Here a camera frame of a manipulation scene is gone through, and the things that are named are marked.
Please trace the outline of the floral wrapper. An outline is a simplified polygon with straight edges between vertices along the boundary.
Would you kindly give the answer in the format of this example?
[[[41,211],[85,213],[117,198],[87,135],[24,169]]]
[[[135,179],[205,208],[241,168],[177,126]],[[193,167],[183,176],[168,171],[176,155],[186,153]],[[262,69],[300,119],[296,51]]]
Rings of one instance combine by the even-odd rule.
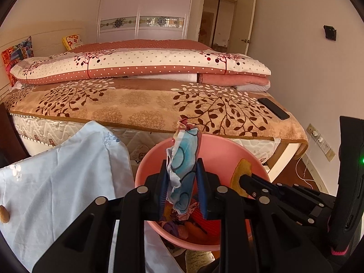
[[[195,164],[200,149],[201,133],[196,125],[183,118],[173,136],[173,145],[166,150],[168,189],[167,201],[179,215],[188,212],[196,178]]]

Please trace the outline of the orange peel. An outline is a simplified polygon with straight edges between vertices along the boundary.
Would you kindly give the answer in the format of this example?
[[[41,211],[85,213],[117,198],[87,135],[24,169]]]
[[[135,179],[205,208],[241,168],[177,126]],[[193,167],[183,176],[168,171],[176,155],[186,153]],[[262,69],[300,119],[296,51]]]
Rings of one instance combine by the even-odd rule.
[[[240,186],[239,180],[243,175],[252,175],[252,165],[246,159],[241,159],[240,162],[235,167],[235,171],[230,180],[230,188],[236,191],[242,197],[248,197],[247,192]]]

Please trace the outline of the red foam net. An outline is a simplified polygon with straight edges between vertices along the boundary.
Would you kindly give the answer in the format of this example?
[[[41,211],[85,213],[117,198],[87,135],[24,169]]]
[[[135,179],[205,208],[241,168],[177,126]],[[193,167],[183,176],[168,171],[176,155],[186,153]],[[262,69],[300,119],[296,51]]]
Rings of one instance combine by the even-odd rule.
[[[200,212],[199,202],[189,206],[191,212],[188,219],[184,221],[187,230],[187,240],[199,245],[219,245],[221,237],[221,221],[206,220]]]

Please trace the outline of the purple face mask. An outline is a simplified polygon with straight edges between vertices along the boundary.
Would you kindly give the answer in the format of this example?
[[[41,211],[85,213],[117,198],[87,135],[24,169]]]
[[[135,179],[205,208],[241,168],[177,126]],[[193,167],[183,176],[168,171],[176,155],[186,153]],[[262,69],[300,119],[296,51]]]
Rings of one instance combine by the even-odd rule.
[[[173,221],[162,221],[160,225],[164,230],[166,230],[172,236],[174,237],[179,236],[178,225],[175,224]]]

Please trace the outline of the pink plastic basin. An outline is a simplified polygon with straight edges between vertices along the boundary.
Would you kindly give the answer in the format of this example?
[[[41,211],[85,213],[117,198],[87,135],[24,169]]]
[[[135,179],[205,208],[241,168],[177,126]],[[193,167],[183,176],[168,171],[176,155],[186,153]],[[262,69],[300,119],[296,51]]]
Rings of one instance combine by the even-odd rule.
[[[171,138],[166,139],[155,145],[142,159],[138,170],[136,171],[135,185],[143,185],[148,176],[160,173],[164,169],[164,160],[167,159],[167,149],[173,146]],[[213,200],[213,194],[217,191],[218,186],[230,185],[233,173],[238,163],[245,159],[251,164],[252,173],[266,181],[270,178],[263,165],[256,157],[241,145],[228,139],[204,134],[200,138],[200,149],[198,160],[194,169],[197,171],[197,180],[194,183],[193,194],[202,192],[202,204],[210,206]],[[147,225],[157,232],[162,238],[185,249],[195,251],[218,251],[220,249],[220,226],[221,221],[213,220],[211,217],[206,221],[202,220],[202,228],[207,231],[205,237],[197,234],[190,235],[186,240],[178,238],[157,222],[149,221]]]

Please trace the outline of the bed with brown blanket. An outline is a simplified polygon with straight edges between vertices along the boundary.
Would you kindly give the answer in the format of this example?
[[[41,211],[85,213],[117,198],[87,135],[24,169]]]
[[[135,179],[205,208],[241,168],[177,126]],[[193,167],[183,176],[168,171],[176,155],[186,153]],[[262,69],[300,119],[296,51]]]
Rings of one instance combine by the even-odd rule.
[[[53,33],[31,35],[34,57],[63,54]],[[140,162],[146,152],[176,131],[185,118],[206,134],[227,137],[248,148],[275,179],[308,147],[297,119],[280,120],[257,99],[266,91],[156,78],[93,78],[51,84],[16,81],[1,89],[30,154],[58,145],[83,124],[96,121],[116,131]]]

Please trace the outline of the white red dotted quilt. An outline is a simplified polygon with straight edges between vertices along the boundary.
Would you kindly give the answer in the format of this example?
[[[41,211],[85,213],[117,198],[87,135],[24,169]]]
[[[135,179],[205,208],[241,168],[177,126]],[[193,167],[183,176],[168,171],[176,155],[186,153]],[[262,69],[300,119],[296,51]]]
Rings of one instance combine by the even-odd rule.
[[[140,77],[266,91],[271,71],[245,54],[214,51],[192,40],[128,40],[25,58],[9,68],[9,75],[28,84]]]

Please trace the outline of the light blue floral cloth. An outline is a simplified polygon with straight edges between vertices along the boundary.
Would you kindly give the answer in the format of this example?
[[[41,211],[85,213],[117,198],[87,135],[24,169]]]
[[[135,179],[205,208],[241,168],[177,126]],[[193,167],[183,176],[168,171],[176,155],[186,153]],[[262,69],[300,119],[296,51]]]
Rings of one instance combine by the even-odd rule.
[[[1,169],[2,272],[180,272],[146,221],[159,174],[136,186],[125,145],[91,121],[55,148]]]

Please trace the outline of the dark wood nightstand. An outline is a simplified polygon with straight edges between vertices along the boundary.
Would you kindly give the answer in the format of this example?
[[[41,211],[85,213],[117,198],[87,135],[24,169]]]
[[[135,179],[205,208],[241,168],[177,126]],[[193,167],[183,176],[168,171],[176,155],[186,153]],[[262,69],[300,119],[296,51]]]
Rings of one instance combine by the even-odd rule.
[[[30,157],[3,103],[0,107],[0,149],[1,168]]]

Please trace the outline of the walnut near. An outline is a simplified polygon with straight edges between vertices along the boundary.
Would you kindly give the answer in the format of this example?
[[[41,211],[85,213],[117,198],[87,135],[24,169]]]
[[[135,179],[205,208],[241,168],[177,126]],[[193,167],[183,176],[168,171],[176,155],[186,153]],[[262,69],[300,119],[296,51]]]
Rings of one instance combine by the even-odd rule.
[[[6,224],[6,223],[9,222],[9,220],[10,220],[10,214],[9,214],[8,210],[3,205],[1,205],[0,206],[0,221],[1,221],[1,223]]]

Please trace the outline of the white door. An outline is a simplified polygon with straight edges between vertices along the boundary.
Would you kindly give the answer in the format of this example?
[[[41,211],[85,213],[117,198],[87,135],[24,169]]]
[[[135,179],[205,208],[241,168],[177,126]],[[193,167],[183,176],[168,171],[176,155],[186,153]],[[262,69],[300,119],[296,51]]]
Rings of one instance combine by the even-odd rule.
[[[254,22],[256,0],[238,0],[228,43],[228,53],[247,54]]]

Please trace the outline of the yellow pillow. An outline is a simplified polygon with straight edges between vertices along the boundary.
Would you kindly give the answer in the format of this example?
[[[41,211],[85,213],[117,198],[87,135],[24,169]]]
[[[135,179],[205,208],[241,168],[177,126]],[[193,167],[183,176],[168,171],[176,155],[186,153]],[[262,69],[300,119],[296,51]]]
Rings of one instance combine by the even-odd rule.
[[[67,51],[71,51],[83,45],[81,36],[79,34],[65,36],[62,38],[62,42]]]

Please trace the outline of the white wardrobe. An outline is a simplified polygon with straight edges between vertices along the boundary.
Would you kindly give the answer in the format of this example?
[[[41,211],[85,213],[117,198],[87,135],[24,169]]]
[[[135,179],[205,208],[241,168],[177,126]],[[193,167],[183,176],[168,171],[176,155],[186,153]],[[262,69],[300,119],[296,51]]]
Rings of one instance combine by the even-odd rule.
[[[187,39],[228,52],[237,1],[101,0],[97,40]]]

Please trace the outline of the colourful pillow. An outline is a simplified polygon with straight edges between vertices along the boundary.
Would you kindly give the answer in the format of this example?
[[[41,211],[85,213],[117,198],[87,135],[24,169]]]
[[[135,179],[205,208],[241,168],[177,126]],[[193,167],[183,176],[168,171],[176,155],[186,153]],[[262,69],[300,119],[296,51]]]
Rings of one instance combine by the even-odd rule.
[[[14,86],[17,81],[14,76],[12,76],[10,70],[11,68],[24,60],[25,58],[31,58],[34,56],[33,46],[31,41],[31,36],[20,43],[7,48],[5,51],[1,52],[1,57],[5,66],[5,71],[8,75],[10,85]]]

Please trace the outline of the black wall box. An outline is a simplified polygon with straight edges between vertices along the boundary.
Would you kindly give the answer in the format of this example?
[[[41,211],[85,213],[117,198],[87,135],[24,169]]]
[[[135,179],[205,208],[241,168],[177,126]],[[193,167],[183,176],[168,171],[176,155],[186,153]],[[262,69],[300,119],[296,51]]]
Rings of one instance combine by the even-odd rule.
[[[328,25],[324,25],[323,26],[324,29],[324,33],[325,33],[325,38],[331,41],[335,41],[336,37],[337,37],[337,31],[334,27],[332,26],[328,26]]]

